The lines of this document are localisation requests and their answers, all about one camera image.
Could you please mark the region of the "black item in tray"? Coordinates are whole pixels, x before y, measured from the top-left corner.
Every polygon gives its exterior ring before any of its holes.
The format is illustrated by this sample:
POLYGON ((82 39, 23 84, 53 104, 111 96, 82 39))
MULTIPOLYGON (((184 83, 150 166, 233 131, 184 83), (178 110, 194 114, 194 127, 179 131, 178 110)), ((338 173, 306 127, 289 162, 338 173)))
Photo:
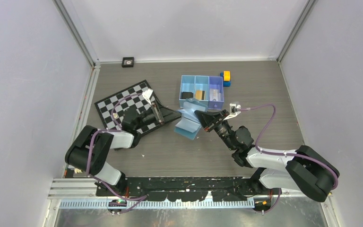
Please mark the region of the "black item in tray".
POLYGON ((192 92, 181 92, 181 96, 180 96, 180 99, 190 99, 190 98, 193 98, 194 97, 194 94, 192 92))

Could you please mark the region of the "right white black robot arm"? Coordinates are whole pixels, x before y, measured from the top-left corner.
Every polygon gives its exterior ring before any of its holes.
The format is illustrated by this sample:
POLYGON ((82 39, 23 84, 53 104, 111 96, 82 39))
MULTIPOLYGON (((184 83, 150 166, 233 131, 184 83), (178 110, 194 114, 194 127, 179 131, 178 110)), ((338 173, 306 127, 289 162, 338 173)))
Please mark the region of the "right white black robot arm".
POLYGON ((243 110, 232 107, 230 111, 204 112, 196 110, 204 131, 215 131, 232 151, 232 157, 241 167, 256 168, 251 177, 251 189, 263 194, 268 189, 285 188, 300 190, 308 198, 324 202, 337 188, 339 171, 314 149, 301 145, 298 149, 265 149, 258 145, 245 126, 234 130, 228 120, 243 110))

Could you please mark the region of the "orange card in tray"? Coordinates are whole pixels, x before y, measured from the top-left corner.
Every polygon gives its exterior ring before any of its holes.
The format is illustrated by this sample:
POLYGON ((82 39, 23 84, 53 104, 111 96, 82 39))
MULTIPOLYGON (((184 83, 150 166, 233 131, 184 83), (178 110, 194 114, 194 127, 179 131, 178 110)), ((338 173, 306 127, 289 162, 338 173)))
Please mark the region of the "orange card in tray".
POLYGON ((205 90, 196 90, 194 97, 197 100, 205 100, 206 99, 206 93, 205 90))

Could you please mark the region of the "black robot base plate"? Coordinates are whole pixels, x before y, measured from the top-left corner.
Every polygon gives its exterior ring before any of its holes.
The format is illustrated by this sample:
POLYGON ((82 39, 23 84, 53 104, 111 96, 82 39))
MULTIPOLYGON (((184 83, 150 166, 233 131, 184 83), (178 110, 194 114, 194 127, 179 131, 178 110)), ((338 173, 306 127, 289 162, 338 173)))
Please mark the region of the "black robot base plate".
POLYGON ((97 196, 119 194, 128 199, 145 198, 146 201, 203 201, 211 196, 216 202, 243 201, 253 196, 270 199, 278 189, 267 189, 247 177, 128 177, 116 185, 96 182, 97 196))

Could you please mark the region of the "blue and orange toy block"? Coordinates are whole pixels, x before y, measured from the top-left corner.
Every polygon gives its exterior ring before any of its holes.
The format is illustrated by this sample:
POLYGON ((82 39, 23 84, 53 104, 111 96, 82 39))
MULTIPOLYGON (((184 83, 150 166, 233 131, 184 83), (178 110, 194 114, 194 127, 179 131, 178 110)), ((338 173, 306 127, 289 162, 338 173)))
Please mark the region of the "blue and orange toy block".
POLYGON ((231 86, 231 73, 230 73, 230 71, 221 72, 220 77, 223 79, 223 87, 230 87, 231 86))

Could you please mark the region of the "black white chessboard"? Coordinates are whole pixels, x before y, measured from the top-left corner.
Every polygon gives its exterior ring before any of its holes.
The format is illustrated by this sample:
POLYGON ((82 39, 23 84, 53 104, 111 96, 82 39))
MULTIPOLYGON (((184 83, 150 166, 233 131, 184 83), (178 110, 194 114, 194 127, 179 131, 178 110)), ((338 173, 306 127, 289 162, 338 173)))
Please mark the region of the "black white chessboard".
POLYGON ((139 114, 148 110, 150 105, 142 96, 134 96, 121 103, 118 102, 126 96, 140 94, 148 88, 151 88, 150 84, 143 80, 95 102, 95 107, 104 127, 118 130, 123 120, 124 112, 130 107, 136 108, 139 114), (113 113, 117 113, 117 119, 112 116, 113 113))

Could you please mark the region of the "blue compartment organizer tray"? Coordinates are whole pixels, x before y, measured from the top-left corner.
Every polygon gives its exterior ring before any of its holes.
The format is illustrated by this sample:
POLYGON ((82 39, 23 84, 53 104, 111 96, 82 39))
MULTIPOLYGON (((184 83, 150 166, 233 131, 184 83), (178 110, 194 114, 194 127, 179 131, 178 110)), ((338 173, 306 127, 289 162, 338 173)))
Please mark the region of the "blue compartment organizer tray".
POLYGON ((182 75, 179 107, 195 98, 210 110, 221 110, 225 101, 223 82, 221 76, 182 75))

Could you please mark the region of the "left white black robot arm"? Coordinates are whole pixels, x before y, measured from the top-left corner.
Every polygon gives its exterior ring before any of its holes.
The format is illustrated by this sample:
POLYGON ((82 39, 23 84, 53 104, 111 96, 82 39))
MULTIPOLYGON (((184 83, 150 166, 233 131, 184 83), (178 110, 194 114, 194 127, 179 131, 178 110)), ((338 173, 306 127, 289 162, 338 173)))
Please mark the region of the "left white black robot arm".
POLYGON ((65 154, 65 162, 108 184, 108 190, 120 196, 126 190, 126 176, 107 162, 109 150, 134 148, 143 136, 139 129, 150 124, 162 126, 181 116, 180 112, 156 101, 142 113, 130 107, 123 115, 121 130, 99 130, 90 125, 85 126, 65 154))

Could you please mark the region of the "small black square box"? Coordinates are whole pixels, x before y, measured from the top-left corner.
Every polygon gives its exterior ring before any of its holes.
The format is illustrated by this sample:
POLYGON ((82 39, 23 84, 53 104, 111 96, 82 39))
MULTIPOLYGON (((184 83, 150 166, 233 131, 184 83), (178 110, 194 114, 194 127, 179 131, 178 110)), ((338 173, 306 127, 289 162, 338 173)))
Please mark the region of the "small black square box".
POLYGON ((135 59, 134 57, 123 57, 121 66, 123 68, 133 68, 134 67, 135 59))

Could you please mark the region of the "small cream plastic part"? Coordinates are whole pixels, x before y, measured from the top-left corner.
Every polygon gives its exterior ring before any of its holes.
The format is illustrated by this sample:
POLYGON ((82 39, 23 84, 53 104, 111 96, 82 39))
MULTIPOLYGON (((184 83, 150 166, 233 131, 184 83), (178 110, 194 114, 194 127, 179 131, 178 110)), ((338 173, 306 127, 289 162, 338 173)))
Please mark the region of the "small cream plastic part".
POLYGON ((82 173, 83 171, 82 170, 80 170, 80 169, 74 169, 74 173, 76 173, 76 174, 79 174, 79 173, 82 173))

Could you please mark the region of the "clear item in tray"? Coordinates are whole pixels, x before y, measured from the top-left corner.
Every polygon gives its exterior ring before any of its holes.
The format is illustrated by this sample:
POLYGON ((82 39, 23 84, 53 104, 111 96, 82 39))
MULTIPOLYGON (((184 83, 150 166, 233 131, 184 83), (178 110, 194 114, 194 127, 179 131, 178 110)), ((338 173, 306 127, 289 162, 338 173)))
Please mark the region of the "clear item in tray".
POLYGON ((210 101, 220 101, 221 100, 221 93, 219 89, 209 89, 209 100, 210 101))

